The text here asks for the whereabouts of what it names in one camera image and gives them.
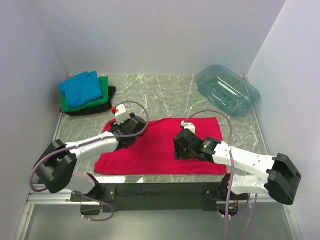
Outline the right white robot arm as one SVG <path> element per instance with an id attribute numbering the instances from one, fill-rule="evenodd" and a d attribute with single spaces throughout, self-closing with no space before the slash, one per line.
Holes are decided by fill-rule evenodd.
<path id="1" fill-rule="evenodd" d="M 176 160 L 197 159 L 201 162 L 226 165 L 242 170 L 247 175 L 225 177 L 219 187 L 222 198 L 235 195 L 269 195 L 273 200 L 291 206 L 294 203 L 301 173 L 291 159 L 282 153 L 277 156 L 253 153 L 215 138 L 201 139 L 189 129 L 181 130 L 174 138 Z"/>

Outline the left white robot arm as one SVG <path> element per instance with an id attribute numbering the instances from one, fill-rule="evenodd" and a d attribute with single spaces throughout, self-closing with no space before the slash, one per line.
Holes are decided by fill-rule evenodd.
<path id="1" fill-rule="evenodd" d="M 76 172 L 77 165 L 95 156 L 129 148 L 148 123 L 132 114 L 128 120 L 114 122 L 110 130 L 95 137 L 71 143 L 53 141 L 33 167 L 30 188 L 52 194 L 67 189 L 82 193 L 88 201 L 96 200 L 100 195 L 99 183 L 88 173 Z"/>

